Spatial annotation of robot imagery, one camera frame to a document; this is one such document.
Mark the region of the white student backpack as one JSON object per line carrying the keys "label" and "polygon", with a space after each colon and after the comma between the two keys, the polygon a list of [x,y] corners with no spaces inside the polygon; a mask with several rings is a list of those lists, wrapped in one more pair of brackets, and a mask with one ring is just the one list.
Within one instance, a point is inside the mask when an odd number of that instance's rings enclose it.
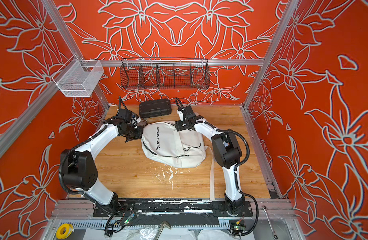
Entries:
{"label": "white student backpack", "polygon": [[177,169],[199,166],[206,159],[202,134],[175,128],[174,122],[156,122],[143,129],[141,146],[147,158]]}

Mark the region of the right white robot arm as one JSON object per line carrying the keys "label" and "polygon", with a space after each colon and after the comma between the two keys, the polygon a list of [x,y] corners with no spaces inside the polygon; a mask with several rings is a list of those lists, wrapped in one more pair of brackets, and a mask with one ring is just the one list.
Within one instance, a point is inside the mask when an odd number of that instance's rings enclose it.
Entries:
{"label": "right white robot arm", "polygon": [[240,133],[231,129],[222,130],[209,123],[203,116],[196,115],[191,106],[184,106],[179,98],[175,98],[177,114],[180,120],[175,122],[177,131],[196,131],[212,142],[213,154],[216,162],[222,167],[226,184],[225,203],[227,213],[231,216],[242,214],[248,197],[255,204],[255,220],[249,230],[241,230],[236,224],[229,230],[230,235],[242,237],[251,234],[259,220],[259,206],[257,200],[242,191],[240,182],[240,166],[246,163],[250,156],[247,140]]}

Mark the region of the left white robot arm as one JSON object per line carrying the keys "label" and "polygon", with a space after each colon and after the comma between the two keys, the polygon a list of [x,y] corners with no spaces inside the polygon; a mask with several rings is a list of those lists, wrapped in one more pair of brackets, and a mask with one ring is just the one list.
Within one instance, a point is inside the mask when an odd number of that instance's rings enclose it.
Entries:
{"label": "left white robot arm", "polygon": [[95,159],[116,137],[124,137],[126,142],[140,139],[145,126],[146,121],[129,110],[119,97],[116,115],[104,120],[87,140],[62,152],[59,165],[62,189],[70,195],[81,194],[107,215],[124,213],[127,204],[120,204],[117,193],[99,180]]}

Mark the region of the black plastic case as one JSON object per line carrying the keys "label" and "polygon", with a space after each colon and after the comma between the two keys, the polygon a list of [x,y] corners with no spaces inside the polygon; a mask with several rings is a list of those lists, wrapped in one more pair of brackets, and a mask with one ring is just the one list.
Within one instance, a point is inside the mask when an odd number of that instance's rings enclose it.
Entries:
{"label": "black plastic case", "polygon": [[169,99],[145,101],[139,104],[139,116],[144,119],[170,115],[171,112]]}

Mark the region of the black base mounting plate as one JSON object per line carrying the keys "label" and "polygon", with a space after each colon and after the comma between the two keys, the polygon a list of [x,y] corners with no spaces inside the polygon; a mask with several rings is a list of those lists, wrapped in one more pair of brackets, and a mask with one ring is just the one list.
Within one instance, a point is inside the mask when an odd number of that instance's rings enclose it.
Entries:
{"label": "black base mounting plate", "polygon": [[140,214],[212,214],[217,217],[252,217],[251,204],[246,202],[237,214],[228,214],[225,200],[211,201],[208,199],[120,199],[121,204],[127,203],[131,212]]}

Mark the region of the yellow tape roll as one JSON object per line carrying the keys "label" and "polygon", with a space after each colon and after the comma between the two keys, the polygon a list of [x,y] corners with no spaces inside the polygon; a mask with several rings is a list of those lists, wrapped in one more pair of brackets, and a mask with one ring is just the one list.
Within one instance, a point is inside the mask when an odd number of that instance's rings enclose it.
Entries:
{"label": "yellow tape roll", "polygon": [[68,238],[74,232],[74,228],[71,224],[62,224],[56,231],[56,238],[63,240]]}

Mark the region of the small green circuit board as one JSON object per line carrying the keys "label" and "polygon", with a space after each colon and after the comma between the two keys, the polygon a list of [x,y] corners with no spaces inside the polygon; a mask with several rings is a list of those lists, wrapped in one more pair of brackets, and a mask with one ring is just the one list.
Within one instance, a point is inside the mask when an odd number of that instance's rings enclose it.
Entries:
{"label": "small green circuit board", "polygon": [[244,224],[232,223],[230,226],[231,235],[234,237],[242,237],[245,231],[246,231],[246,227]]}

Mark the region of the steel wrench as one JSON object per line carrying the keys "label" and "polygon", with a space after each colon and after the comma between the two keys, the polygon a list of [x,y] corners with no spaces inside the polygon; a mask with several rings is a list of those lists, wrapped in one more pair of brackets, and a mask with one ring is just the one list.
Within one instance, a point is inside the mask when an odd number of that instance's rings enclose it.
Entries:
{"label": "steel wrench", "polygon": [[267,221],[269,223],[269,226],[270,226],[270,229],[271,229],[271,232],[272,232],[273,239],[274,240],[278,240],[279,237],[278,237],[278,235],[277,235],[277,233],[276,233],[276,231],[275,231],[275,229],[273,227],[273,224],[271,223],[271,220],[270,220],[270,217],[269,217],[269,214],[268,214],[268,211],[267,211],[267,207],[266,206],[262,206],[262,210],[265,213],[265,216],[266,216]]}

